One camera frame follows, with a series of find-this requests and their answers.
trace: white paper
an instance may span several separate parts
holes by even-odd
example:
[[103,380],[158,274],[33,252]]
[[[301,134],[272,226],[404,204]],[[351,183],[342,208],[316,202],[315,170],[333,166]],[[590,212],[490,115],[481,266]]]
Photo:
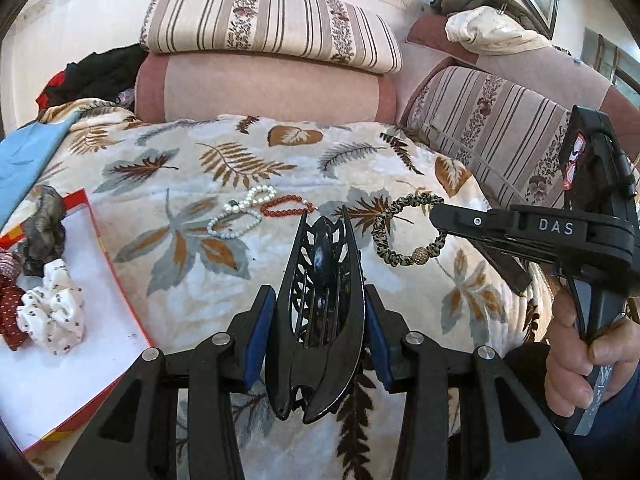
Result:
[[[69,214],[63,259],[84,294],[82,342],[54,356],[30,340],[12,352],[0,338],[0,417],[26,450],[80,410],[131,366],[149,344],[100,249],[88,208]],[[39,278],[18,279],[25,290]]]

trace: red and white sticker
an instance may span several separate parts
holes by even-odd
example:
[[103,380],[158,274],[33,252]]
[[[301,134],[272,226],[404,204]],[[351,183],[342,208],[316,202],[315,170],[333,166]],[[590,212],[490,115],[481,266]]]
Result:
[[564,174],[564,186],[562,186],[562,189],[565,191],[571,189],[571,186],[574,183],[575,167],[578,157],[584,153],[586,145],[587,143],[584,140],[582,132],[578,132],[578,135],[575,138],[574,148],[571,151],[571,155],[569,155],[569,162],[566,165],[566,172]]

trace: white pearl bracelet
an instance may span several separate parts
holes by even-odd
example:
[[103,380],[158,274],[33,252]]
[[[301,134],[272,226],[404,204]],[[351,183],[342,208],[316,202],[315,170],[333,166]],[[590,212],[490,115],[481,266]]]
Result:
[[[266,197],[256,198],[255,195],[257,193],[266,193]],[[244,200],[241,202],[236,202],[235,200],[230,200],[224,206],[225,212],[227,213],[244,213],[247,212],[248,209],[262,205],[265,202],[270,202],[276,197],[276,190],[273,186],[254,186],[252,187],[244,197]]]
[[209,223],[207,224],[207,233],[212,238],[220,238],[221,240],[235,240],[236,238],[241,237],[249,229],[253,229],[260,222],[262,222],[262,215],[260,215],[260,213],[258,213],[257,211],[252,211],[250,209],[247,209],[246,211],[242,211],[242,213],[245,213],[247,215],[251,215],[252,217],[255,218],[255,220],[251,221],[247,226],[243,227],[242,229],[238,229],[238,231],[231,231],[231,232],[227,232],[227,233],[223,233],[222,231],[214,231],[213,227],[218,222],[220,222],[221,220],[223,220],[223,219],[225,219],[225,218],[227,218],[227,217],[229,217],[229,216],[231,216],[233,214],[236,214],[236,213],[234,213],[232,211],[225,211],[220,216],[215,216],[211,220],[209,220]]

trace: blue sleeve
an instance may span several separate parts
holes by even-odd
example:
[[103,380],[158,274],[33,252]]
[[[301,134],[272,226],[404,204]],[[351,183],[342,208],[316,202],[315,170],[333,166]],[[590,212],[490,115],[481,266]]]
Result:
[[616,471],[611,478],[640,478],[640,365],[620,393],[600,406],[588,435],[561,436],[582,471],[605,468]]

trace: metal screw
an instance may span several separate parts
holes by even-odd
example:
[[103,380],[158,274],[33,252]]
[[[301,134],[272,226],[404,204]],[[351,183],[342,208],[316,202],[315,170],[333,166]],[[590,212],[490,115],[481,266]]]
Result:
[[410,345],[421,345],[424,342],[424,336],[420,332],[409,332],[404,336],[404,340]]
[[482,359],[487,359],[489,361],[495,357],[495,350],[490,346],[481,346],[478,349],[478,355]]
[[142,352],[142,358],[145,361],[155,361],[158,359],[160,355],[160,351],[157,348],[147,348],[144,352]]
[[231,341],[231,336],[226,332],[218,332],[211,338],[211,342],[216,346],[224,346]]

